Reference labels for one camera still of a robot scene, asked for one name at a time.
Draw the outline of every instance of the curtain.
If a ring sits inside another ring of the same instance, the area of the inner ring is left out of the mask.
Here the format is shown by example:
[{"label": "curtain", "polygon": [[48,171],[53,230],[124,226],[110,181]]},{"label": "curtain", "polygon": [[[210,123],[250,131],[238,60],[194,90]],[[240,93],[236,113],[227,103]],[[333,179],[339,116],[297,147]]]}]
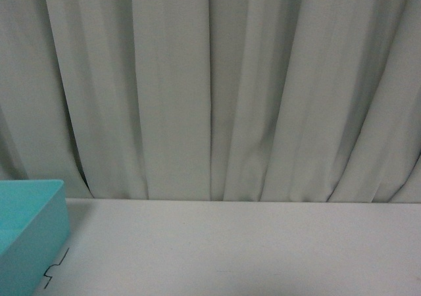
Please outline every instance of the curtain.
[{"label": "curtain", "polygon": [[0,179],[421,202],[421,0],[0,0]]}]

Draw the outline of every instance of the white surface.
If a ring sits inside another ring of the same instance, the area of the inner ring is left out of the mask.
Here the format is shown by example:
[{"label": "white surface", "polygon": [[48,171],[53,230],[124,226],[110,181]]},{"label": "white surface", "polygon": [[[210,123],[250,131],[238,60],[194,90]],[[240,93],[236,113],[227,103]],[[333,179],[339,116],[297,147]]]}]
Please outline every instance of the white surface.
[{"label": "white surface", "polygon": [[421,205],[68,200],[66,295],[421,295]]}]

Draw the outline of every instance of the curtain fold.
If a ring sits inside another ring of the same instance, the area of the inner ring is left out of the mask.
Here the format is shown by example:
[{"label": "curtain fold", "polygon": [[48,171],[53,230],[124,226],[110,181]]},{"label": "curtain fold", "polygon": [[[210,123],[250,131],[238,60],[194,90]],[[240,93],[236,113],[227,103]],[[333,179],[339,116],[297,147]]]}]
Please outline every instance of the curtain fold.
[{"label": "curtain fold", "polygon": [[45,0],[0,0],[2,178],[61,178],[67,194],[90,197],[66,119]]},{"label": "curtain fold", "polygon": [[150,199],[211,197],[208,5],[209,0],[133,0]]},{"label": "curtain fold", "polygon": [[330,198],[360,139],[405,1],[302,1],[263,201]]},{"label": "curtain fold", "polygon": [[0,179],[421,202],[421,0],[0,0]]}]

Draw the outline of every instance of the turquoise plastic tray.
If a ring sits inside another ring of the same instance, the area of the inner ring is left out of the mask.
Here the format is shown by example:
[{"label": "turquoise plastic tray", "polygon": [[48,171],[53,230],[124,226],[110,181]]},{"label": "turquoise plastic tray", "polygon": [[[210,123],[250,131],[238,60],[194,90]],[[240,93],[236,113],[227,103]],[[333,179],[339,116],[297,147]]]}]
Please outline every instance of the turquoise plastic tray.
[{"label": "turquoise plastic tray", "polygon": [[0,181],[0,295],[31,295],[69,232],[63,181]]}]

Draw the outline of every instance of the black mark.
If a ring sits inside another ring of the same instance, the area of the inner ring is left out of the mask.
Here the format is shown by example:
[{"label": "black mark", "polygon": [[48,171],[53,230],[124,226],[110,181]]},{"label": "black mark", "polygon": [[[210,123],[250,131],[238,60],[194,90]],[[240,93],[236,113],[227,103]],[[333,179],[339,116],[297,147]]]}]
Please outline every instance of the black mark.
[{"label": "black mark", "polygon": [[58,263],[58,264],[52,264],[52,265],[50,265],[50,266],[48,267],[48,269],[46,269],[46,270],[45,270],[45,272],[44,272],[44,276],[45,276],[46,278],[48,278],[48,282],[45,284],[44,289],[46,289],[46,288],[47,288],[48,284],[50,284],[50,281],[51,281],[51,279],[53,278],[52,276],[47,275],[48,270],[49,270],[50,268],[52,268],[53,266],[58,266],[58,265],[61,265],[61,262],[63,262],[63,260],[64,260],[64,258],[66,257],[67,252],[68,252],[68,250],[69,250],[69,249],[70,249],[70,248],[67,248],[66,253],[63,255],[63,258],[61,259],[60,263]]}]

